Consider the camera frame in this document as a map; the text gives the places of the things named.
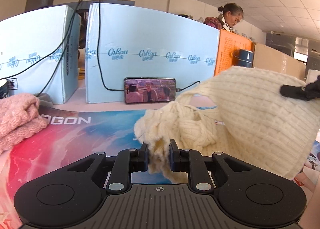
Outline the cream knit sweater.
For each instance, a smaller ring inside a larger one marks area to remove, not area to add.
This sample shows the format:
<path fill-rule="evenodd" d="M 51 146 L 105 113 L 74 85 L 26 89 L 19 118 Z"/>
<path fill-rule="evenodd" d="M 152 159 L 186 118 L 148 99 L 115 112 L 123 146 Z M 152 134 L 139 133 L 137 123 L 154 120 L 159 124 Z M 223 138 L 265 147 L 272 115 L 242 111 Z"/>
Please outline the cream knit sweater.
<path fill-rule="evenodd" d="M 204 156 L 224 152 L 289 180 L 303 168 L 319 130 L 319 100 L 283 97 L 283 85 L 304 82 L 285 74 L 234 66 L 180 94 L 157 110 L 147 110 L 134 126 L 150 152 L 149 171 L 173 183 L 169 144 Z"/>

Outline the white paper shopping bag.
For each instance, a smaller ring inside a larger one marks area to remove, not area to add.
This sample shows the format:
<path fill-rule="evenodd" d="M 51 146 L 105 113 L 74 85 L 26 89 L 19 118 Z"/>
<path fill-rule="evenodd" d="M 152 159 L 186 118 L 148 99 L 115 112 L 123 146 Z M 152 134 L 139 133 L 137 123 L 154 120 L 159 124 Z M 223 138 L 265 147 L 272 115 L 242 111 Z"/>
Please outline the white paper shopping bag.
<path fill-rule="evenodd" d="M 317 81 L 318 76 L 320 75 L 320 71 L 318 70 L 308 70 L 307 78 L 306 78 L 306 84 L 313 83 Z"/>

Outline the brown cardboard box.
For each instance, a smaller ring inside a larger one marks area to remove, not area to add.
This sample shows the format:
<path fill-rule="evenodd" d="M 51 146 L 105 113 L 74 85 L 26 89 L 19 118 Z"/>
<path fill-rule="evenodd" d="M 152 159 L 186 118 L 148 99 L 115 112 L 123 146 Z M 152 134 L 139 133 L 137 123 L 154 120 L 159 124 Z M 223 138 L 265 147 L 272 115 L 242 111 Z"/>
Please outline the brown cardboard box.
<path fill-rule="evenodd" d="M 260 43 L 255 43 L 254 46 L 253 68 L 287 74 L 300 80 L 305 79 L 304 63 Z"/>

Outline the colourful anime desk mat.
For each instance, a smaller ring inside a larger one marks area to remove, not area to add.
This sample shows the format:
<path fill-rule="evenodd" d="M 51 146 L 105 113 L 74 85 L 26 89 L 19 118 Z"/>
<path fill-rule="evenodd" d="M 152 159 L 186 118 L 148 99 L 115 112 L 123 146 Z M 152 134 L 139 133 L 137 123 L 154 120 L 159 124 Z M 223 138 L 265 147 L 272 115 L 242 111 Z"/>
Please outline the colourful anime desk mat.
<path fill-rule="evenodd" d="M 144 110 L 75 112 L 41 106 L 48 126 L 1 155 L 1 228 L 19 228 L 14 195 L 26 182 L 95 152 L 138 148 L 134 125 Z"/>

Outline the dark blue vacuum bottle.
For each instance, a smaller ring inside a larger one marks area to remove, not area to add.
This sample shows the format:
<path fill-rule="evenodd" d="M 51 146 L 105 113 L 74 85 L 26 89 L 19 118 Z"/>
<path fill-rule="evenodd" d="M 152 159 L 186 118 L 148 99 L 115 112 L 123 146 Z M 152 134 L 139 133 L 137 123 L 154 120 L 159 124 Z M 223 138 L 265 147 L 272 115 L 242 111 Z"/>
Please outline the dark blue vacuum bottle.
<path fill-rule="evenodd" d="M 236 66 L 251 68 L 253 66 L 253 57 L 253 51 L 244 49 L 236 50 L 233 52 L 233 63 Z"/>

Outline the smartphone playing video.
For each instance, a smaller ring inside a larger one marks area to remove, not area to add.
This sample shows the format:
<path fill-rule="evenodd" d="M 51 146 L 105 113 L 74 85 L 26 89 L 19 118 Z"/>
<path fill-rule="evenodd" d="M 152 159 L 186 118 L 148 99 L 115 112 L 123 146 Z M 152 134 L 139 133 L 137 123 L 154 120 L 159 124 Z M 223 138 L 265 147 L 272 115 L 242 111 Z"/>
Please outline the smartphone playing video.
<path fill-rule="evenodd" d="M 176 80 L 174 78 L 126 77 L 124 91 L 126 104 L 171 102 L 176 98 Z"/>

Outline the orange cardboard box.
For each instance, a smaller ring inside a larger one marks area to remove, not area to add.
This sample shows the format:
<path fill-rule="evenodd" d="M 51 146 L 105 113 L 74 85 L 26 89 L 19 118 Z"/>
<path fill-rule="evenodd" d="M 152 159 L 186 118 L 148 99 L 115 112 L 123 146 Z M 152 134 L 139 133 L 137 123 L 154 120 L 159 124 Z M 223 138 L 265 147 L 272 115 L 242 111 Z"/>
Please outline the orange cardboard box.
<path fill-rule="evenodd" d="M 240 49 L 253 51 L 254 43 L 246 37 L 226 30 L 220 30 L 214 76 L 236 65 L 235 56 L 239 54 Z"/>

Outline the grey cloth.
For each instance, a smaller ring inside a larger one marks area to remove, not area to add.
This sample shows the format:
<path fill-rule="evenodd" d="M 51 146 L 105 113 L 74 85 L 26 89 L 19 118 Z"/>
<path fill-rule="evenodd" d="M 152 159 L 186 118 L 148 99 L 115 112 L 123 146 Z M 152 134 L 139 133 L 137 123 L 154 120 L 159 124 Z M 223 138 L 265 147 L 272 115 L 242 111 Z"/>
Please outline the grey cloth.
<path fill-rule="evenodd" d="M 50 96 L 47 93 L 42 93 L 40 96 L 37 97 L 40 100 L 40 105 L 44 107 L 53 107 L 53 102 Z"/>

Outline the woman behind boxes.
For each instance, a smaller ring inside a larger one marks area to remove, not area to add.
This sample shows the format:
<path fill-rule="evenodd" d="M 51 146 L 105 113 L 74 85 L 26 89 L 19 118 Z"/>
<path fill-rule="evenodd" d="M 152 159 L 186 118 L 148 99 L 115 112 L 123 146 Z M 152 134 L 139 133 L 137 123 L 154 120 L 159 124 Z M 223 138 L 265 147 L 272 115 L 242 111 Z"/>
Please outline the woman behind boxes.
<path fill-rule="evenodd" d="M 234 27 L 244 17 L 244 11 L 236 3 L 227 3 L 224 6 L 218 7 L 220 15 L 218 17 L 206 17 L 204 24 L 218 30 L 226 30 L 235 33 Z"/>

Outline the pink knit sweater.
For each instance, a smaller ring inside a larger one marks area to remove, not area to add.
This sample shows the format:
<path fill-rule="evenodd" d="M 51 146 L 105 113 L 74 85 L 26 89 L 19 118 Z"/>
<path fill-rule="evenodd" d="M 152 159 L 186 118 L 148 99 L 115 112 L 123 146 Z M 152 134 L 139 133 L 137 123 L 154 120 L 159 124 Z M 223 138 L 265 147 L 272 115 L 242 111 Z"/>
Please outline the pink knit sweater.
<path fill-rule="evenodd" d="M 39 106 L 40 100 L 27 93 L 1 99 L 1 153 L 48 126 Z"/>

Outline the large light blue box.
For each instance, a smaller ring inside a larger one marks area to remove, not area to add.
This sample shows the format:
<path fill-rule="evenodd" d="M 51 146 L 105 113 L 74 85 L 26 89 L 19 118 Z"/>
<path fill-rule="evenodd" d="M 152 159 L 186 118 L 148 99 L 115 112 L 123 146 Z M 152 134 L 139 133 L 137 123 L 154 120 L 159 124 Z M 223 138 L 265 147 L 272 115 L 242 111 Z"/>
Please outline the large light blue box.
<path fill-rule="evenodd" d="M 220 33 L 142 7 L 93 3 L 86 33 L 87 103 L 124 99 L 126 77 L 174 78 L 184 89 L 214 75 Z"/>

